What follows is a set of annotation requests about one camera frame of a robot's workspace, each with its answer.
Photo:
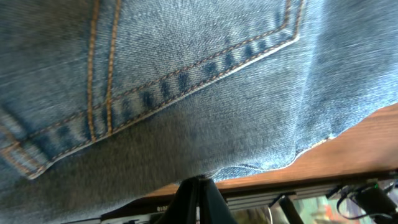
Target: jeans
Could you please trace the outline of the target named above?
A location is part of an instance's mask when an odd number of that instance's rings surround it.
[[[281,169],[398,99],[395,1],[0,2],[0,223]]]

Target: wooden table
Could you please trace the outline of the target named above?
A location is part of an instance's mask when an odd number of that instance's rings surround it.
[[[306,152],[288,168],[221,181],[217,186],[232,189],[397,168],[398,104],[395,104]],[[168,185],[147,197],[174,194],[177,189],[176,185]]]

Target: black object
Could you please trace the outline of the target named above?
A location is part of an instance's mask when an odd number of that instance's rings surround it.
[[[271,208],[273,205],[275,205],[275,203],[278,202],[290,224],[304,224],[299,213],[297,213],[296,209],[294,208],[293,202],[289,199],[291,195],[295,194],[286,193],[279,195],[272,203],[268,205],[268,207]]]
[[[398,223],[397,205],[387,196],[387,192],[379,187],[377,183],[366,184],[355,190],[342,195],[337,202],[337,211],[340,213],[340,205],[344,199],[350,198],[361,207],[366,214],[358,217],[341,216],[349,220],[357,220],[369,216],[377,224]]]
[[[172,203],[156,224],[194,224],[198,204],[201,224],[237,224],[214,182],[201,177],[181,183]]]
[[[290,224],[304,224],[288,196],[283,195],[279,199],[279,205]]]

